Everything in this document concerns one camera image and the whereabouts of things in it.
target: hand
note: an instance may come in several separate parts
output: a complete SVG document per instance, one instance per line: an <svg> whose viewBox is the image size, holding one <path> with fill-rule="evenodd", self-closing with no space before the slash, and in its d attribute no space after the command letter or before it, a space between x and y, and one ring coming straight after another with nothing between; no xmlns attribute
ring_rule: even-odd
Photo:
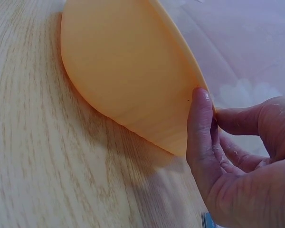
<svg viewBox="0 0 285 228"><path fill-rule="evenodd" d="M218 125L233 135L259 135L269 157L242 150ZM285 98L251 108L219 110L214 118L209 94L195 89L186 158L219 225L285 228Z"/></svg>

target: white cloth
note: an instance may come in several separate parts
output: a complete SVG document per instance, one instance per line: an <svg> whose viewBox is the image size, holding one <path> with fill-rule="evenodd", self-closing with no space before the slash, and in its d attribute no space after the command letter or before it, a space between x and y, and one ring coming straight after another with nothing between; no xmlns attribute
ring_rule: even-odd
<svg viewBox="0 0 285 228"><path fill-rule="evenodd" d="M190 46L217 107L285 95L285 0L161 0ZM267 155L260 139L233 139Z"/></svg>

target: tabletop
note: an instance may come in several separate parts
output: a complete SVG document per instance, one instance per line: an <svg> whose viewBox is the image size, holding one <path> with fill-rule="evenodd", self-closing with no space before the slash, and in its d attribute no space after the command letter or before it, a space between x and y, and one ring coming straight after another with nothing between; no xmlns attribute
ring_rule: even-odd
<svg viewBox="0 0 285 228"><path fill-rule="evenodd" d="M60 56L64 0L0 0L0 228L201 227L184 158L90 107Z"/></svg>

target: wooden table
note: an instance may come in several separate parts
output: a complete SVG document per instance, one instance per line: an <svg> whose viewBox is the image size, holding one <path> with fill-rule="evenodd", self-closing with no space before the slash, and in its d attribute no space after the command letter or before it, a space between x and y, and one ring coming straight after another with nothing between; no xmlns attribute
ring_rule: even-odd
<svg viewBox="0 0 285 228"><path fill-rule="evenodd" d="M91 108L59 49L64 0L0 0L0 228L200 228L184 158Z"/></svg>

